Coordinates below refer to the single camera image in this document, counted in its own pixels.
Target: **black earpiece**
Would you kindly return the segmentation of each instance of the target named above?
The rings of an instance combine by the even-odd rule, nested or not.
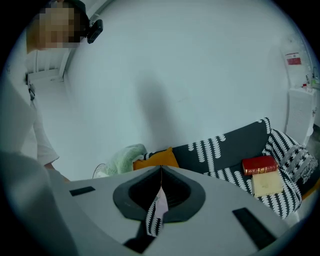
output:
[[[102,19],[98,19],[89,29],[87,37],[87,41],[89,44],[92,44],[97,37],[101,34],[104,30],[104,23]]]

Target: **black and white striped blanket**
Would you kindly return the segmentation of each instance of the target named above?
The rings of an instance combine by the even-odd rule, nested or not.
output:
[[[172,151],[180,168],[228,181],[251,195],[251,176],[243,175],[242,159],[272,155],[279,164],[283,192],[257,199],[283,219],[302,203],[295,181],[307,180],[318,164],[292,138],[271,129],[267,117],[220,136],[174,147]],[[153,154],[144,155],[144,159]]]

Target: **label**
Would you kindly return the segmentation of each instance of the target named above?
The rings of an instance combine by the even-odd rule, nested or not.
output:
[[[298,52],[286,54],[285,59],[288,65],[301,65],[301,58]]]

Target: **white shirt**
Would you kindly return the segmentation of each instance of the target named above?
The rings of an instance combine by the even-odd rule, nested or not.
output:
[[[23,31],[1,76],[0,150],[20,152],[46,165],[59,156],[46,136],[36,98],[31,101],[26,60],[27,39]]]

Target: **yellow pillow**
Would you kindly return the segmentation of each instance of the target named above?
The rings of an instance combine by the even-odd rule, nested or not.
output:
[[[149,166],[173,166],[179,168],[172,147],[166,151],[154,154],[148,160],[137,160],[133,163],[133,170],[139,170]]]

